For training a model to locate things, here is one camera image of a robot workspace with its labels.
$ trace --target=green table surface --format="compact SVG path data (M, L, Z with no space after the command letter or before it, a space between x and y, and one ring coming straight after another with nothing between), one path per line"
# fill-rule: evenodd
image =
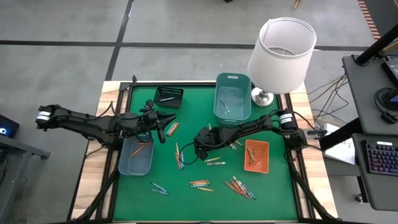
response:
M209 152L209 158L220 156L222 166L208 166L198 159L182 170L175 160L175 143L180 149L193 141L202 127L209 123L217 126L213 113L215 87L180 86L184 89L183 102L179 110L158 108L160 111L176 113L175 122L180 126L166 143L160 144L155 137L154 156L150 172L145 176L121 175L116 196L115 221L268 221L297 220L295 199L290 181L289 168L284 160L285 150L282 136L263 131L239 139L267 141L270 145L269 173L260 174L244 170L244 149L229 147ZM134 87L131 111L143 108L146 100L153 99L156 87ZM252 106L248 121L267 114L278 107L276 100L264 108ZM185 162L196 157L193 146L184 149ZM228 188L224 181L232 175L245 183L257 200L246 199ZM205 192L191 188L189 182L209 180L208 188L214 192ZM151 192L155 182L168 190L161 195Z

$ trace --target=white lampshade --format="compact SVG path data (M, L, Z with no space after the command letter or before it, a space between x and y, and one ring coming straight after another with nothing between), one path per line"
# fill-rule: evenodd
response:
M269 93L288 93L305 79L317 35L294 18L270 19L260 30L248 72L253 84Z

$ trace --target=lamp base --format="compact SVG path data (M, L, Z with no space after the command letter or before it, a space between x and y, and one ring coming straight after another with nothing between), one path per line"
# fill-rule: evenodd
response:
M274 94L267 93L258 87L255 87L251 92L251 98L260 107L269 106L274 101Z

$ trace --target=teal basket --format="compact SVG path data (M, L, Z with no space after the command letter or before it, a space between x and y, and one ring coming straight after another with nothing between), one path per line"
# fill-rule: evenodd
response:
M251 81L247 75L221 73L217 76L214 114L218 123L225 125L241 124L250 117Z

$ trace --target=orange plastic tray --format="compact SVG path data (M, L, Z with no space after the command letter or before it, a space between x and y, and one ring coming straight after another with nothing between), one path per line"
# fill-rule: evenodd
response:
M250 155L248 149L254 154L254 162L250 163ZM269 167L269 144L264 141L246 140L244 149L244 170L250 172L268 173Z

